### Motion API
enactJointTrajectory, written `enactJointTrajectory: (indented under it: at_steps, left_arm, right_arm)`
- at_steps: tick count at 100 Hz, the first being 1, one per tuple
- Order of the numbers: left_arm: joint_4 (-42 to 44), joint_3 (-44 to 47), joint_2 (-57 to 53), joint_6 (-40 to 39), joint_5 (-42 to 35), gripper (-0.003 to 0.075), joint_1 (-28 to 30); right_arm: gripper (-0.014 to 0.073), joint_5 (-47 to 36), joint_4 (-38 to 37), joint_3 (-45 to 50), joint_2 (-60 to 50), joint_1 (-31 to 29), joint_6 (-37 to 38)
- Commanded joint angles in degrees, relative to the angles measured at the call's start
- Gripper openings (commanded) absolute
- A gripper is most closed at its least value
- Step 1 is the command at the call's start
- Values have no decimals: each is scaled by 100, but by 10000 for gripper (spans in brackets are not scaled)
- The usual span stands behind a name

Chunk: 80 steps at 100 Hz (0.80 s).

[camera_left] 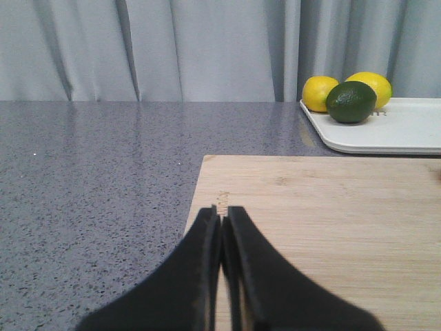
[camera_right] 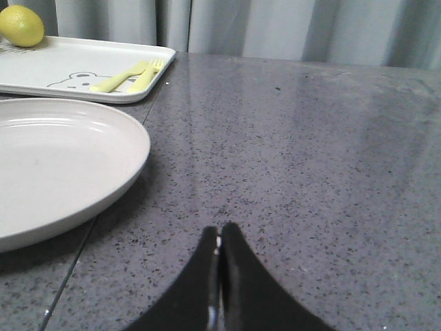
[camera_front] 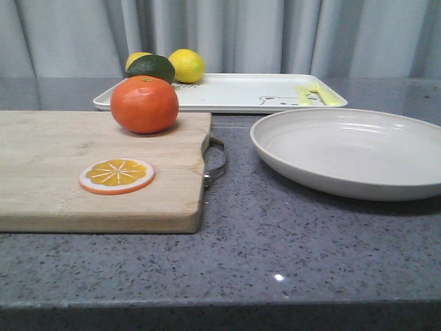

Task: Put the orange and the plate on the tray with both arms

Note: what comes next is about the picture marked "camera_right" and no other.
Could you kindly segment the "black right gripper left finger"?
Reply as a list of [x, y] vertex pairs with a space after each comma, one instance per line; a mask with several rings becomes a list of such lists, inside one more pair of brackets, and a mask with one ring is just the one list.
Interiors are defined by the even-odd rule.
[[217, 330], [221, 238], [206, 227], [182, 272], [127, 330]]

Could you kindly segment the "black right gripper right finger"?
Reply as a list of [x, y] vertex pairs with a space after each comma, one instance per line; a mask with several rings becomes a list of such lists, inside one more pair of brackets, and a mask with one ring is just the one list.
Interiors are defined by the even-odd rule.
[[239, 226], [222, 232], [223, 306], [227, 330], [331, 330], [292, 298], [247, 244]]

